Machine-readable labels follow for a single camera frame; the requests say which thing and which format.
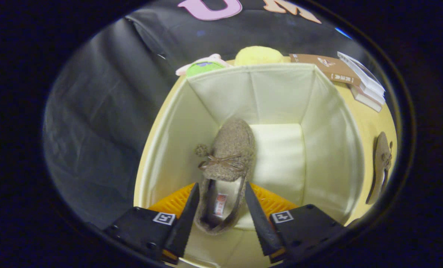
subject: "slipper label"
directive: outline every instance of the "slipper label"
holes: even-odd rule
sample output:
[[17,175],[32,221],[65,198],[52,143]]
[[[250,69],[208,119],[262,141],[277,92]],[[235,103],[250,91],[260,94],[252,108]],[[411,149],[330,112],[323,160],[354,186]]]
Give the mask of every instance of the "slipper label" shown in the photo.
[[226,199],[228,195],[218,193],[215,201],[215,210],[213,214],[217,217],[223,217],[223,210],[225,209]]

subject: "cream fabric bin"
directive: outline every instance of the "cream fabric bin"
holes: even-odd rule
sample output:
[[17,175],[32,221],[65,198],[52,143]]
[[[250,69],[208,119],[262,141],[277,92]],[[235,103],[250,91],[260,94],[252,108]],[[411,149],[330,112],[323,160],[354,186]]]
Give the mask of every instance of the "cream fabric bin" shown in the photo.
[[[252,127],[252,183],[344,224],[364,179],[359,131],[334,85],[313,64],[239,66],[187,78],[173,89],[145,145],[134,204],[148,207],[203,178],[193,150],[211,145],[229,117]],[[267,267],[245,206],[234,229],[192,228],[183,261],[200,267]]]

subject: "orange gripper base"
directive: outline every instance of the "orange gripper base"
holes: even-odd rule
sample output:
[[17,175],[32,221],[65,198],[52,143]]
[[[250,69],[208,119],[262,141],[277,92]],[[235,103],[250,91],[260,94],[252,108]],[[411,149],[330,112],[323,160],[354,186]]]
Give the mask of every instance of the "orange gripper base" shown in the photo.
[[151,205],[148,209],[158,212],[175,214],[177,218],[185,208],[185,204],[190,196],[190,191],[192,190],[195,183],[187,185],[180,190],[173,192],[171,195],[162,198],[157,203]]
[[259,204],[264,211],[264,214],[266,214],[266,217],[268,218],[269,215],[273,213],[286,211],[298,207],[293,202],[289,202],[285,198],[282,198],[273,192],[259,187],[258,185],[251,183],[251,188],[253,189],[253,192],[256,195],[257,200],[259,201]]

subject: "brown fuzzy slipper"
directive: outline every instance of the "brown fuzzy slipper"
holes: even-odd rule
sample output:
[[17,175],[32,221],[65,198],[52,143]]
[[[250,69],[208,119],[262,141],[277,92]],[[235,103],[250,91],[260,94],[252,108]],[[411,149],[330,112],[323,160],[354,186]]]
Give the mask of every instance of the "brown fuzzy slipper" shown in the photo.
[[371,205],[378,200],[382,190],[385,188],[388,178],[388,170],[391,166],[391,149],[393,142],[388,146],[385,132],[381,132],[376,139],[375,155],[374,155],[374,178],[372,188],[367,197],[366,204]]
[[228,120],[218,131],[211,154],[206,146],[196,148],[204,180],[200,184],[200,202],[195,224],[210,235],[217,235],[236,223],[245,188],[253,175],[255,141],[250,126],[241,119]]

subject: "brown book cover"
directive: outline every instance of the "brown book cover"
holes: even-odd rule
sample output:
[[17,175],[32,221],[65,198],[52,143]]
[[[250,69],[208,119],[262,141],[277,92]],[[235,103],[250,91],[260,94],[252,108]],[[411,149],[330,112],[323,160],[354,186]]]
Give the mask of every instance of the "brown book cover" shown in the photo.
[[313,63],[331,81],[360,86],[360,78],[342,60],[331,57],[309,55],[309,54],[289,54],[292,63]]

